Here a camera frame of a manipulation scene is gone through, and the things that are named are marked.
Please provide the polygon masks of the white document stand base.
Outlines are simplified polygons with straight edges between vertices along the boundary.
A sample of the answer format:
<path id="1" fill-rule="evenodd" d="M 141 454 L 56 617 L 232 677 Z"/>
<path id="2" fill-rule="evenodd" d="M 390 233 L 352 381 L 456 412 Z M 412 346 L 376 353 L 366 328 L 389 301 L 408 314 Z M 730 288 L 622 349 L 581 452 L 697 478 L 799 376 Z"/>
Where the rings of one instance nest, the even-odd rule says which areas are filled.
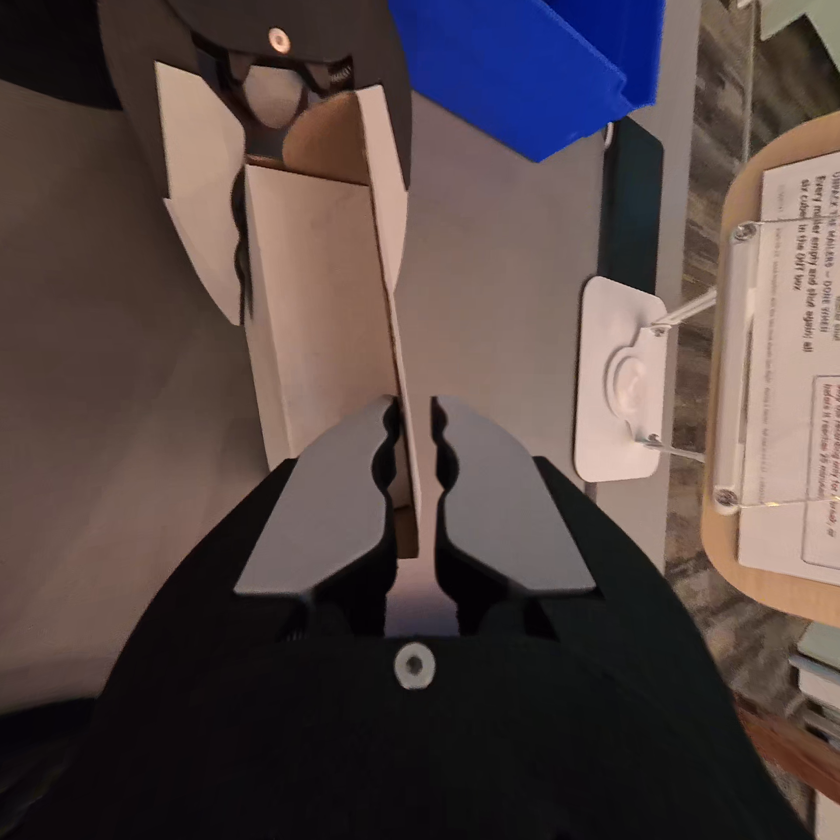
<path id="1" fill-rule="evenodd" d="M 648 478 L 664 441 L 669 327 L 655 295 L 603 276 L 584 285 L 574 468 L 584 482 Z"/>

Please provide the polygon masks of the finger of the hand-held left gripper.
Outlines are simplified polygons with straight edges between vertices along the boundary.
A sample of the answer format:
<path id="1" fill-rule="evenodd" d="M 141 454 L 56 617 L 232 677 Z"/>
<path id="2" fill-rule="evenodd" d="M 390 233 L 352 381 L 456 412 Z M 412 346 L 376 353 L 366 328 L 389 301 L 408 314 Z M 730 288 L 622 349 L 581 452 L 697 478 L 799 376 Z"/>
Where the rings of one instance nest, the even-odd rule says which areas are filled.
<path id="1" fill-rule="evenodd" d="M 245 157 L 245 132 L 222 99 L 192 72 L 154 64 L 167 192 L 164 206 L 198 279 L 238 326 L 239 233 L 232 189 Z"/>

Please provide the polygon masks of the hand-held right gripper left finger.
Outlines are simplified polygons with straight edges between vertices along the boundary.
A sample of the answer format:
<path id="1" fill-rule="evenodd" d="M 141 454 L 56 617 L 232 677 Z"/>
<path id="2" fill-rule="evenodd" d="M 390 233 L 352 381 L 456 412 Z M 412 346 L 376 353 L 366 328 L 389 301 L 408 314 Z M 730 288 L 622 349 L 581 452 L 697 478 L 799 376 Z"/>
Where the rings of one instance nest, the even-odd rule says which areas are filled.
<path id="1" fill-rule="evenodd" d="M 382 395 L 307 446 L 292 467 L 236 584 L 237 595 L 315 596 L 396 575 L 389 486 L 400 410 Z"/>

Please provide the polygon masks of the blue plastic bin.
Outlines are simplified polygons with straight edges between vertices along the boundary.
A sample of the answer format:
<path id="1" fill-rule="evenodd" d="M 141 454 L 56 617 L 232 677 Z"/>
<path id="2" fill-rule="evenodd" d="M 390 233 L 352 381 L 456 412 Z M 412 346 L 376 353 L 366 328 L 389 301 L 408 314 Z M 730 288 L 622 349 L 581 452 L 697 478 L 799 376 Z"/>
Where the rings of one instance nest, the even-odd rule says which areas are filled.
<path id="1" fill-rule="evenodd" d="M 656 102 L 664 1 L 392 1 L 413 89 L 533 162 Z"/>

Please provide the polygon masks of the instruction sheet on wooden board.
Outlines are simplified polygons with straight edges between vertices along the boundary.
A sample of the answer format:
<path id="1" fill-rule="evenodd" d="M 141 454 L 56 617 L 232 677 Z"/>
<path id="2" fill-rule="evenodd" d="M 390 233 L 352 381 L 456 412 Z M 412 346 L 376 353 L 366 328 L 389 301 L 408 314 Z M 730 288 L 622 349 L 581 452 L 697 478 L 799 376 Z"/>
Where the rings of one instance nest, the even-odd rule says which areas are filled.
<path id="1" fill-rule="evenodd" d="M 781 165 L 837 152 L 839 111 L 798 125 L 771 141 L 744 164 L 731 182 L 722 210 L 717 268 L 717 306 L 710 359 L 706 464 L 702 481 L 700 535 L 703 549 L 721 577 L 748 598 L 777 612 L 839 627 L 839 589 L 836 584 L 809 581 L 769 570 L 755 570 L 738 562 L 739 518 L 716 508 L 712 489 L 718 438 L 721 392 L 723 322 L 729 280 L 729 239 L 740 224 L 760 212 L 763 172 Z"/>

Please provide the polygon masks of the brown wooden plank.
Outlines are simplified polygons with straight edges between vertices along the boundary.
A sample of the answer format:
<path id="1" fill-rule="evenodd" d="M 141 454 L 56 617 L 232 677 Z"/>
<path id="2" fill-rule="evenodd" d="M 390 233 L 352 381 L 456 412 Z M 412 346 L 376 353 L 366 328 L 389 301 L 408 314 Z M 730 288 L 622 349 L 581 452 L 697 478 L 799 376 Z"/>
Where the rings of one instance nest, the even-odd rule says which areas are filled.
<path id="1" fill-rule="evenodd" d="M 753 747 L 763 758 L 839 803 L 837 751 L 787 720 L 751 705 L 737 705 L 737 713 Z"/>

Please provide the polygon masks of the clear document ledge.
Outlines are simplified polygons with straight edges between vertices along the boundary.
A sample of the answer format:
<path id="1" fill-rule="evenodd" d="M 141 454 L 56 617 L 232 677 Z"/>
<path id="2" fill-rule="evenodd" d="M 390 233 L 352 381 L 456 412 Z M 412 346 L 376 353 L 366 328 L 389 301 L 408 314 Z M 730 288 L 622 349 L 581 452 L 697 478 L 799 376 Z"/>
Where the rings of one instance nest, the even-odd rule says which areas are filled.
<path id="1" fill-rule="evenodd" d="M 838 222 L 742 224 L 729 257 L 713 498 L 838 501 Z"/>

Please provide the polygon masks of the printed instruction sheet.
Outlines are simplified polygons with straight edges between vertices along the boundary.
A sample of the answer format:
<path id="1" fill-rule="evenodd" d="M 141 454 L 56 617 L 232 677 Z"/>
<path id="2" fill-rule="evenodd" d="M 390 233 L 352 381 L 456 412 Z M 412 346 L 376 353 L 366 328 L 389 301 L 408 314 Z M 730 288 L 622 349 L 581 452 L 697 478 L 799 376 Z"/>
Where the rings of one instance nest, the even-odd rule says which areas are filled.
<path id="1" fill-rule="evenodd" d="M 839 581 L 839 153 L 765 171 L 738 561 Z"/>

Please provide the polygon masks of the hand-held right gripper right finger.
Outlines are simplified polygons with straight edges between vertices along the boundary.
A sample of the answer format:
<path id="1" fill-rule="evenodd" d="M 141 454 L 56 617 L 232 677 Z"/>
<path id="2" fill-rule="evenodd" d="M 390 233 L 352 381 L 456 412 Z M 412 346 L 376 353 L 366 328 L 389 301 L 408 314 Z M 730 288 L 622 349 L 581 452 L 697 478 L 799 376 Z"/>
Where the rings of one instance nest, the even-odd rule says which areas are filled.
<path id="1" fill-rule="evenodd" d="M 595 581 L 528 450 L 451 395 L 432 401 L 437 532 L 444 550 L 525 595 L 582 595 Z"/>

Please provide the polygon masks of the white cardboard mailer box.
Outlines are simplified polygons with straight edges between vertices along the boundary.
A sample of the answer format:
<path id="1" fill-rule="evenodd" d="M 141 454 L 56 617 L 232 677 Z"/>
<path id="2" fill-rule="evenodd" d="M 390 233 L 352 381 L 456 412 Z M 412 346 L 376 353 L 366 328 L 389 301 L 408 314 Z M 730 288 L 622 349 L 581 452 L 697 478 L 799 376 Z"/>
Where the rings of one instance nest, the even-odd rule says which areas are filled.
<path id="1" fill-rule="evenodd" d="M 408 191 L 383 86 L 310 106 L 289 127 L 282 162 L 245 167 L 245 330 L 268 467 L 395 397 L 397 556 L 417 559 L 422 488 L 396 313 Z"/>

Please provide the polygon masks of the dark cloth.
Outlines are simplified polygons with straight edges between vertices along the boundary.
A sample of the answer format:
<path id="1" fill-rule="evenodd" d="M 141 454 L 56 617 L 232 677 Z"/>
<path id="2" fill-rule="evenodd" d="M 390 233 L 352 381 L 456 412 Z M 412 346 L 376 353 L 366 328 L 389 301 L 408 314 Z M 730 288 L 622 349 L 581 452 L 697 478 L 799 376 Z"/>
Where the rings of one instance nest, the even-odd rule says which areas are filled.
<path id="1" fill-rule="evenodd" d="M 1 716 L 1 838 L 17 838 L 29 812 L 85 737 L 95 697 L 54 701 Z"/>

